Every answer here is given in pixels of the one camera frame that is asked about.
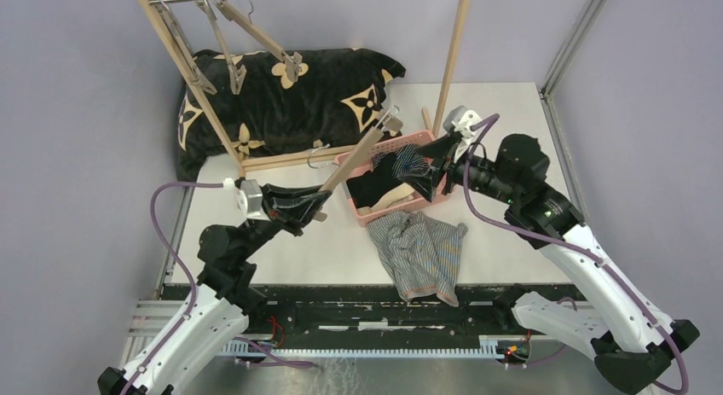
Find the navy striped underwear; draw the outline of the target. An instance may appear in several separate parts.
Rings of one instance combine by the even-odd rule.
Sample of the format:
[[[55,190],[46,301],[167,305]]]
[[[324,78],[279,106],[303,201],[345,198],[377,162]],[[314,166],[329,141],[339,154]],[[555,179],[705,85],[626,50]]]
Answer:
[[[388,153],[375,154],[372,158],[373,169],[380,169],[394,179],[408,173],[423,173],[430,162],[417,152],[418,147],[419,145],[412,143]]]

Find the black underwear cream waistband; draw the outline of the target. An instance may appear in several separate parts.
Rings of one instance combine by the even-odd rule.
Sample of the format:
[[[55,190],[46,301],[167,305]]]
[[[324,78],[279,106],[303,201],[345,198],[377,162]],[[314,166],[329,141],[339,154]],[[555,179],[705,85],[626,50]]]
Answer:
[[[346,185],[355,208],[369,208],[372,212],[383,210],[414,194],[411,186],[392,178],[380,169],[372,169],[361,176],[349,178]]]

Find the grey striped boxer shorts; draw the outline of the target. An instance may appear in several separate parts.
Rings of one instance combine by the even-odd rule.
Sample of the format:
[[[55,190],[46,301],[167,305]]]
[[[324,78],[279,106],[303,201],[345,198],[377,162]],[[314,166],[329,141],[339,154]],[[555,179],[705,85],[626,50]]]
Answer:
[[[367,225],[402,300],[434,296],[452,307],[460,305],[455,287],[467,231],[463,223],[449,224],[423,212],[394,211]]]

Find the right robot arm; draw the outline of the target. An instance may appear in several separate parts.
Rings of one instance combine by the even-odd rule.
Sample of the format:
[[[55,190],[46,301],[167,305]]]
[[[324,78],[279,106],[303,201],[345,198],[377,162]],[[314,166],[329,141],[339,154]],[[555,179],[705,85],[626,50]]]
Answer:
[[[576,207],[546,181],[550,160],[537,139],[505,137],[494,159],[449,134],[418,148],[430,164],[404,180],[426,199],[460,186],[465,196],[485,195],[506,204],[498,227],[526,240],[573,282],[592,306],[585,313],[555,304],[533,290],[514,287],[493,309],[504,333],[523,327],[541,332],[593,361],[618,391],[636,394],[660,386],[672,365],[680,372],[680,393],[690,379],[683,352],[700,333],[685,319],[674,320],[648,300],[605,253]]]

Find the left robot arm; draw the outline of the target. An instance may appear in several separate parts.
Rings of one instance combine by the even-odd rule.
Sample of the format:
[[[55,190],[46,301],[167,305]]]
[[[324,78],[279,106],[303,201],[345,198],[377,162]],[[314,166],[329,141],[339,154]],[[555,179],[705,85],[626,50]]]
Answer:
[[[190,292],[138,355],[101,373],[102,394],[180,394],[225,345],[245,331],[262,330],[269,312],[262,305],[265,296],[251,285],[257,266],[250,257],[280,232],[301,236],[333,193],[327,185],[283,188],[244,177],[182,186],[223,190],[240,211],[241,223],[202,231],[198,256],[204,268],[198,276],[174,249],[169,251]]]

